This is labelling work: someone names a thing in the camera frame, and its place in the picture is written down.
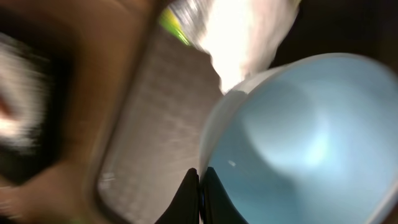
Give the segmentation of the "light blue bowl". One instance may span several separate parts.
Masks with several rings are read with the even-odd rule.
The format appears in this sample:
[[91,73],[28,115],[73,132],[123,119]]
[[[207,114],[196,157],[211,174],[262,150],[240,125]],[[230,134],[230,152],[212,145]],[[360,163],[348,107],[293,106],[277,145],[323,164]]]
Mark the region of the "light blue bowl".
[[200,141],[248,223],[381,223],[397,203],[397,74],[321,54],[246,79]]

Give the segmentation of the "white napkin wrapper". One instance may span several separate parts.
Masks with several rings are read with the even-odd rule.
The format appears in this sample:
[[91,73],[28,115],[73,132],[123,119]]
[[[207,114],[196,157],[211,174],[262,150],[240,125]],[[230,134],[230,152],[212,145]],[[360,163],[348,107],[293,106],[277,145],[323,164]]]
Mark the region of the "white napkin wrapper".
[[298,0],[178,0],[162,19],[185,44],[208,54],[227,93],[267,70],[299,12]]

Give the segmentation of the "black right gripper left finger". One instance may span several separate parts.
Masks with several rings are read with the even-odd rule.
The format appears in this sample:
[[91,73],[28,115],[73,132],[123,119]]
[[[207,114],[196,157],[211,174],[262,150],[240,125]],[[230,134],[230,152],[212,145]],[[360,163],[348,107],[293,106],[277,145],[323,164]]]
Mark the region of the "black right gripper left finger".
[[199,178],[191,168],[185,174],[166,211],[155,224],[199,224]]

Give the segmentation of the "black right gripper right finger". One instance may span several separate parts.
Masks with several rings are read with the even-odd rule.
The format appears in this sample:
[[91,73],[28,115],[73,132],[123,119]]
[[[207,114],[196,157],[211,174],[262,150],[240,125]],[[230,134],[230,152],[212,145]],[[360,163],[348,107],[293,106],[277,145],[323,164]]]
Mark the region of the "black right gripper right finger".
[[201,180],[201,198],[204,224],[248,224],[233,205],[212,167],[207,168]]

